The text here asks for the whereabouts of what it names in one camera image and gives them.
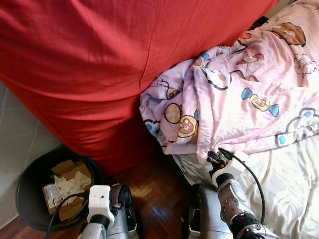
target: parquet floor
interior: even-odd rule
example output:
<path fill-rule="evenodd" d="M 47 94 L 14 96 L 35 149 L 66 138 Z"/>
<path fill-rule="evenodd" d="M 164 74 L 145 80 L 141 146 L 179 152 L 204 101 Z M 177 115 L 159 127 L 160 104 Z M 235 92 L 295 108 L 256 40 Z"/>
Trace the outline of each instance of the parquet floor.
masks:
<path fill-rule="evenodd" d="M 180 239 L 180 216 L 188 209 L 190 186 L 170 156 L 159 155 L 108 179 L 127 184 L 143 221 L 145 239 Z M 51 233 L 51 239 L 75 239 L 81 225 Z M 45 233 L 15 219 L 0 230 L 0 239 L 44 239 Z"/>

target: black cable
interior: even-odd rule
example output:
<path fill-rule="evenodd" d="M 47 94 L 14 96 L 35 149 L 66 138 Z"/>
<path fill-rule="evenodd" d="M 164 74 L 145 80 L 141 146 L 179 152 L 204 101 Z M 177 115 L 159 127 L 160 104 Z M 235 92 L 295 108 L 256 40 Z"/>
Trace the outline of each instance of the black cable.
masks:
<path fill-rule="evenodd" d="M 59 206 L 56 208 L 54 214 L 52 215 L 51 217 L 51 220 L 50 220 L 50 223 L 49 223 L 49 226 L 48 226 L 48 229 L 46 231 L 46 239 L 50 239 L 50 230 L 51 230 L 51 226 L 52 226 L 52 223 L 53 223 L 53 220 L 54 218 L 56 217 L 56 215 L 59 213 L 61 207 L 63 206 L 63 204 L 70 198 L 73 198 L 73 197 L 81 197 L 81 198 L 84 198 L 85 195 L 87 195 L 87 193 L 78 193 L 78 194 L 72 194 L 72 195 L 69 195 L 67 196 L 65 199 L 63 199 L 63 201 L 59 204 Z M 78 212 L 75 214 L 75 215 L 78 215 L 79 212 L 82 211 L 82 209 L 84 208 L 84 204 L 83 206 L 80 208 L 80 210 L 78 210 Z M 68 219 L 68 221 L 71 221 L 75 218 L 75 216 L 72 216 L 70 219 Z"/>
<path fill-rule="evenodd" d="M 233 153 L 229 152 L 226 149 L 223 148 L 218 148 L 218 150 L 227 158 L 227 159 L 231 159 L 232 157 L 234 157 L 237 161 L 239 161 L 242 165 L 244 165 L 244 167 L 248 170 L 248 172 L 250 172 L 250 174 L 253 176 L 253 178 L 256 181 L 257 187 L 259 189 L 259 193 L 260 193 L 260 197 L 261 197 L 261 204 L 262 204 L 262 212 L 261 212 L 261 220 L 260 223 L 264 224 L 265 221 L 265 211 L 266 211 L 266 204 L 265 204 L 265 197 L 264 197 L 264 193 L 263 193 L 263 189 L 260 186 L 260 183 L 258 181 L 258 178 L 256 177 L 256 175 L 254 174 L 254 172 L 243 162 L 241 161 L 236 155 L 234 155 Z"/>

